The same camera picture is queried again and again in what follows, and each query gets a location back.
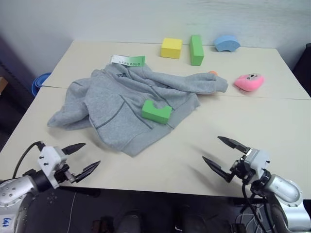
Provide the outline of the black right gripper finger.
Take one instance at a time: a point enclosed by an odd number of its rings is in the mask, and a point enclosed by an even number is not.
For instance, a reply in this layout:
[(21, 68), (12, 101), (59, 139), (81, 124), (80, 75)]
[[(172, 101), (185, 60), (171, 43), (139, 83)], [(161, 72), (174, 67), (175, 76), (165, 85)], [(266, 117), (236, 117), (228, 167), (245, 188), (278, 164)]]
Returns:
[(234, 177), (233, 173), (227, 173), (224, 170), (222, 170), (221, 166), (218, 165), (217, 163), (215, 163), (214, 161), (206, 158), (206, 157), (202, 157), (203, 160), (205, 161), (205, 163), (215, 172), (217, 173), (219, 176), (221, 176), (227, 183), (231, 182), (231, 180)]
[(227, 138), (224, 136), (218, 136), (217, 138), (220, 139), (227, 146), (231, 147), (232, 149), (237, 149), (244, 154), (247, 154), (249, 151), (249, 148), (247, 146), (243, 145), (242, 143), (240, 143), (234, 139)]

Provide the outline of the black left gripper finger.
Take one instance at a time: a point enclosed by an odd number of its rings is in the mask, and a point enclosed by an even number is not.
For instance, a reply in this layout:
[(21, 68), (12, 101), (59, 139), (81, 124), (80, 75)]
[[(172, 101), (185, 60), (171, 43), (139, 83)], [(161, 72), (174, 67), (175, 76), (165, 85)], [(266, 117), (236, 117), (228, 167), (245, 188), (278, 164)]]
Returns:
[(71, 154), (77, 152), (79, 149), (81, 149), (85, 145), (86, 145), (86, 143), (77, 143), (77, 144), (69, 145), (69, 146), (63, 148), (62, 152), (65, 155), (71, 155)]
[(78, 183), (81, 180), (85, 179), (87, 176), (89, 176), (96, 168), (97, 166), (101, 163), (101, 161), (94, 162), (87, 167), (85, 167), (82, 172), (78, 175), (75, 175), (75, 182)]

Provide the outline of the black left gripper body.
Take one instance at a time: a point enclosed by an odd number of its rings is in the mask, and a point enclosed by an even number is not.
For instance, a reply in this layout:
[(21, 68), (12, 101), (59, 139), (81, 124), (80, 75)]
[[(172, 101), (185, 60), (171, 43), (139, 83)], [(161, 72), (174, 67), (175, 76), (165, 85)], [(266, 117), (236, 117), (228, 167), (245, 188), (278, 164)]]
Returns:
[(63, 167), (57, 170), (54, 177), (58, 183), (63, 183), (64, 181), (69, 181), (71, 183), (76, 182), (76, 178), (69, 171), (69, 165), (64, 164)]

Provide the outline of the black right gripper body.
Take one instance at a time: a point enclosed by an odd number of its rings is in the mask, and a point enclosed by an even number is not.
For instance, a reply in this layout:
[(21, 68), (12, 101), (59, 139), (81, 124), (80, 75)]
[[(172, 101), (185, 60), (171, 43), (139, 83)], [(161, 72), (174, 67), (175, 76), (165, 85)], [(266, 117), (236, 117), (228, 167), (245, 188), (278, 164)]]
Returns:
[(246, 161), (247, 156), (243, 155), (239, 160), (236, 160), (230, 168), (231, 175), (237, 176), (243, 182), (249, 182), (253, 178), (253, 172), (250, 165)]

